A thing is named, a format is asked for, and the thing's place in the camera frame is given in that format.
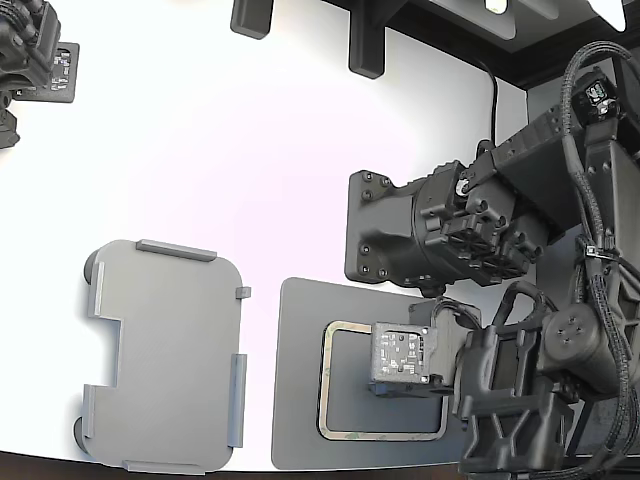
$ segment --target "black bracket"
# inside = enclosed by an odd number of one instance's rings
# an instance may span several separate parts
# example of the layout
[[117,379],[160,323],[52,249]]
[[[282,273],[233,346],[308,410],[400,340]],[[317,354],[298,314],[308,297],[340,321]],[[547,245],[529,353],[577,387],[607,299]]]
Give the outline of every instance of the black bracket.
[[59,42],[53,57],[51,77],[46,85],[13,91],[18,102],[73,103],[76,97],[80,45]]
[[231,30],[261,40],[271,30],[273,0],[234,0]]
[[[355,0],[351,6],[349,69],[367,78],[384,73],[385,27],[408,0]],[[273,0],[234,0],[231,30],[262,39],[271,30]]]
[[384,73],[385,27],[408,0],[357,0],[351,10],[349,69],[368,78]]

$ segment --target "rectangular metal frame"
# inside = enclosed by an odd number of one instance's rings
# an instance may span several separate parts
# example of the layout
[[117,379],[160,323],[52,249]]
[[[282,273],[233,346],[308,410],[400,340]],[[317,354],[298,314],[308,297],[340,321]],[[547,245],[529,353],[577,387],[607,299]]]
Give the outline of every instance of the rectangular metal frame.
[[318,400],[318,430],[327,440],[341,441],[373,441],[373,442],[431,442],[442,438],[447,431],[447,417],[449,412],[449,398],[442,399],[442,414],[440,428],[437,432],[397,433],[397,432],[342,432],[331,430],[327,423],[329,412],[329,383],[331,378],[331,351],[333,335],[338,331],[371,335],[371,325],[363,323],[344,322],[341,320],[330,323],[324,333],[322,344],[322,370],[320,372],[320,397]]

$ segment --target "black cable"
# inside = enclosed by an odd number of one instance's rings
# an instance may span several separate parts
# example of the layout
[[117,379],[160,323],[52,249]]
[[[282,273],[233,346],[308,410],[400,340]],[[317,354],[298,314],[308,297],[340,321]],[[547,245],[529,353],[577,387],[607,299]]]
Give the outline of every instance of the black cable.
[[476,330],[482,328],[482,319],[479,318],[470,305],[458,302],[448,297],[440,297],[436,302],[431,318],[434,320],[442,310],[452,310],[456,317],[456,323],[463,328]]
[[513,310],[516,297],[521,294],[529,297],[533,300],[533,309],[529,315],[527,315],[521,322],[527,322],[530,320],[540,320],[547,313],[547,309],[552,312],[557,312],[558,307],[553,301],[547,297],[542,290],[529,282],[520,280],[513,282],[507,287],[504,292],[498,311],[493,317],[492,325],[496,327],[502,327],[507,323],[507,319]]
[[0,18],[5,19],[27,44],[38,40],[38,30],[29,9],[17,0],[0,0]]
[[491,143],[493,143],[493,148],[495,148],[497,124],[496,119],[498,116],[498,80],[486,63],[484,63],[480,59],[476,59],[476,63],[480,65],[485,72],[487,72],[487,74],[491,78],[491,83],[493,84],[493,99],[491,101]]
[[580,209],[580,221],[582,222],[583,233],[591,243],[594,243],[593,234],[591,233],[591,226],[589,225],[589,218],[587,217],[587,210],[584,206],[584,202],[582,201],[582,196],[577,190],[576,198],[578,199],[578,208]]
[[631,407],[631,414],[629,417],[629,433],[630,434],[629,434],[629,437],[627,438],[627,441],[624,447],[622,448],[622,451],[624,452],[625,456],[629,454],[629,452],[635,445],[636,440],[638,439],[638,433],[640,433],[640,418],[638,417],[638,414],[640,414],[639,407],[638,407],[638,392],[636,391],[635,388],[631,390],[629,405]]
[[584,264],[579,263],[573,272],[573,281],[571,284],[571,299],[573,303],[584,303],[584,286]]

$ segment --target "white table surface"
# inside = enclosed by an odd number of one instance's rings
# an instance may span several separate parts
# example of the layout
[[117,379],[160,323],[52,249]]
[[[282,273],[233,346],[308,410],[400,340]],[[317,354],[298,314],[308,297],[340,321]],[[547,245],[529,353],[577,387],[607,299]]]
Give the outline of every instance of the white table surface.
[[[391,31],[386,75],[354,75],[348,13],[319,0],[277,0],[260,42],[230,31],[231,0],[54,6],[62,40],[81,44],[76,101],[13,103],[22,141],[0,153],[0,450],[89,460],[72,425],[83,385],[113,383],[115,338],[86,318],[82,268],[111,240],[146,238],[215,250],[253,287],[245,447],[226,469],[272,470],[282,282],[348,284],[349,175],[400,185],[472,160],[489,79]],[[499,140],[521,128],[525,93],[501,83],[498,118]],[[500,295],[450,293],[486,315]]]

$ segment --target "gray plastic tray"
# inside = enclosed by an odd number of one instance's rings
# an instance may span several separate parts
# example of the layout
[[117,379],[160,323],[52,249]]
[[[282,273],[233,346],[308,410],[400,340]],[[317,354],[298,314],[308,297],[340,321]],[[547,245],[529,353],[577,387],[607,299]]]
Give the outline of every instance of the gray plastic tray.
[[234,265],[214,252],[115,241],[85,266],[89,316],[120,324],[115,386],[85,385],[74,428],[96,461],[204,474],[242,446],[246,357]]

